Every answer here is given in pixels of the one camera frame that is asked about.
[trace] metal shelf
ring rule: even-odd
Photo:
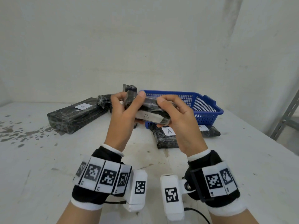
[[[297,91],[295,97],[292,102],[288,106],[286,112],[283,114],[279,123],[275,127],[273,133],[271,134],[271,138],[277,140],[281,132],[286,126],[292,127],[299,131],[299,117],[293,117],[294,112],[299,106],[299,90]]]

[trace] black cable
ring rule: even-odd
[[[127,203],[127,201],[126,201],[126,200],[124,200],[124,201],[119,201],[119,202],[105,201],[104,203],[105,203],[105,204],[125,204],[125,203]]]
[[[196,211],[198,214],[200,214],[206,221],[208,224],[211,224],[209,222],[209,220],[207,220],[207,218],[200,212],[200,211],[197,211],[196,209],[193,209],[193,208],[184,208],[185,211]]]

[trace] hand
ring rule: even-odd
[[[183,153],[189,157],[208,149],[192,108],[188,107],[177,95],[162,95],[157,98],[157,103],[170,115],[169,126],[174,130],[178,146]]]
[[[104,142],[105,144],[121,152],[125,149],[126,144],[130,139],[134,128],[134,123],[143,123],[142,120],[135,119],[135,116],[146,97],[145,92],[140,91],[130,107],[125,110],[123,104],[121,104],[119,101],[123,100],[126,97],[126,94],[126,92],[120,92],[111,96],[111,102],[113,106],[112,116],[107,137]]]

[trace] person's left hand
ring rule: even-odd
[[[140,91],[130,107],[125,110],[122,101],[126,97],[126,92],[120,92],[111,96],[112,116],[110,120],[107,137],[104,144],[119,151],[123,151],[132,134],[134,123],[144,124],[144,121],[135,119],[138,109],[143,104],[146,94]]]

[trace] blue plastic basket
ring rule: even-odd
[[[199,93],[179,92],[179,91],[160,91],[160,90],[143,90],[147,97],[157,98],[163,94],[175,94],[181,98],[186,105],[194,111],[194,116],[199,125],[213,125],[217,116],[223,114],[223,110],[216,105],[216,101],[208,97],[202,96]],[[145,122],[145,127],[148,129],[153,124]]]

